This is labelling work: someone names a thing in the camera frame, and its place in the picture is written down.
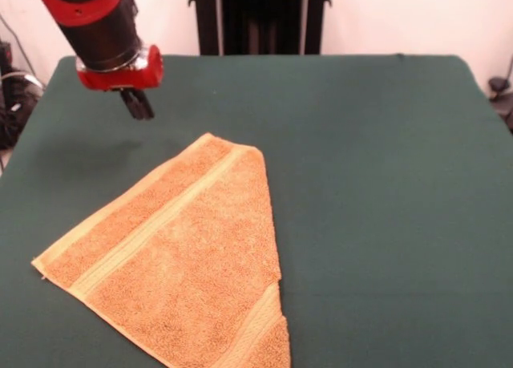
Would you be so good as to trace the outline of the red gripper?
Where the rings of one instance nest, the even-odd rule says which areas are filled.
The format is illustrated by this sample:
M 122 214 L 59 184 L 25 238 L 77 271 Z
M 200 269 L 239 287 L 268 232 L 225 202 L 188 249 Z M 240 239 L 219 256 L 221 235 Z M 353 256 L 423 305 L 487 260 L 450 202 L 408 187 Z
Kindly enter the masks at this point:
M 88 89 L 97 91 L 122 89 L 119 92 L 120 96 L 134 119 L 155 117 L 152 106 L 142 90 L 158 87 L 164 77 L 164 61 L 157 45 L 143 47 L 127 65 L 110 71 L 90 70 L 85 67 L 80 58 L 75 60 L 75 68 L 80 82 Z

